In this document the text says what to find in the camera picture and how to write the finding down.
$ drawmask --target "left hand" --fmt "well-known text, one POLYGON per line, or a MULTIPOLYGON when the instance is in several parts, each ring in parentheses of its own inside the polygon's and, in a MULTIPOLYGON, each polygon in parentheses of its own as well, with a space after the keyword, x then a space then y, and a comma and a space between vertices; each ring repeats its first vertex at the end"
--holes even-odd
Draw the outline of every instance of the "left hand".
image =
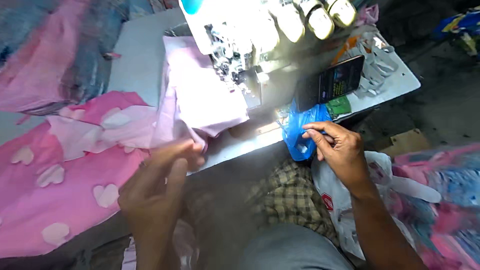
POLYGON ((162 148, 120 189, 118 202, 137 244, 161 245, 173 232, 187 170, 203 165, 201 151, 193 140, 162 148))

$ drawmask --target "pink cloth pile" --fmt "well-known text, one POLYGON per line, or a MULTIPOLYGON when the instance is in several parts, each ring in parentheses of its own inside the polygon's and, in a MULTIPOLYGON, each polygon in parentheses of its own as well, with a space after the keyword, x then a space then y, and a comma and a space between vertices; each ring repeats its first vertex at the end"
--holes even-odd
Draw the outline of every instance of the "pink cloth pile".
POLYGON ((248 119, 242 93, 228 91, 193 38, 165 43, 158 110, 113 91, 0 146, 0 258, 50 252, 115 214, 149 149, 193 138, 206 150, 208 137, 248 119))

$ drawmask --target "right hand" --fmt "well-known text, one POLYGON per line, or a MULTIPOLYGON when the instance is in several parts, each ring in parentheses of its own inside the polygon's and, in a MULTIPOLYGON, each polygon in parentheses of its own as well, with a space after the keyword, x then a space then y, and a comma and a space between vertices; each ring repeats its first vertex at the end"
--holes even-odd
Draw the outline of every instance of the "right hand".
POLYGON ((325 159, 353 195, 362 192, 365 184, 371 185, 363 142, 358 133, 330 121, 309 123, 303 129, 307 132, 302 137, 313 139, 317 145, 318 160, 325 159))

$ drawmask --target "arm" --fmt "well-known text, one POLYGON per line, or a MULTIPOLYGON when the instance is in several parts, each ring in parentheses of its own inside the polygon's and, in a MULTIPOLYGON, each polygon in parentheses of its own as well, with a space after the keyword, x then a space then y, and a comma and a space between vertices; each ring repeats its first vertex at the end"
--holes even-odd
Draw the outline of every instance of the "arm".
POLYGON ((163 148, 121 188, 119 205, 135 240, 138 270, 180 269, 172 235, 187 167, 204 163, 201 150, 192 140, 163 148))
POLYGON ((351 194, 360 247, 367 261, 379 270, 426 270, 370 181, 360 135, 332 122, 310 123, 303 128, 307 129, 303 137, 317 144, 318 160, 328 163, 351 194))

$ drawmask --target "blue plastic bag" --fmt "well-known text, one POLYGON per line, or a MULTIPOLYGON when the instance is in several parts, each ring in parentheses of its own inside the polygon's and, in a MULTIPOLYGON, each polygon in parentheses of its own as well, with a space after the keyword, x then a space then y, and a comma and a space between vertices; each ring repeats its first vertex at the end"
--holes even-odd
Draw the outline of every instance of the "blue plastic bag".
POLYGON ((313 151, 317 148, 312 139, 304 139, 301 137, 302 134, 305 133, 302 126, 311 122, 331 120, 332 118, 330 114, 328 114, 325 104, 317 104, 310 110, 298 112, 295 100, 292 101, 290 114, 288 116, 288 125, 283 127, 282 137, 294 161, 309 159, 313 151))

